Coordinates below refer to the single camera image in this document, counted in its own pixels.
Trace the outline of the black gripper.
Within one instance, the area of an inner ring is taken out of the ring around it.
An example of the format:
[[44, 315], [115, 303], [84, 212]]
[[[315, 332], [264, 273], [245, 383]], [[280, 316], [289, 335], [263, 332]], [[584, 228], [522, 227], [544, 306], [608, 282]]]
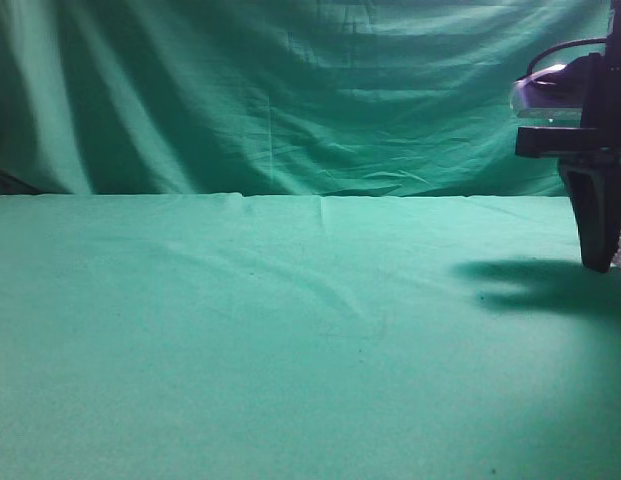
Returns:
[[[603, 44], [602, 53], [589, 53], [573, 64], [586, 73], [586, 94], [577, 127], [522, 126], [515, 154], [524, 158], [621, 152], [621, 1], [610, 3], [607, 35], [557, 44], [534, 57], [526, 73], [545, 57], [568, 48]], [[621, 163], [561, 158], [560, 178], [573, 209], [582, 265], [607, 273], [618, 251], [621, 234]]]

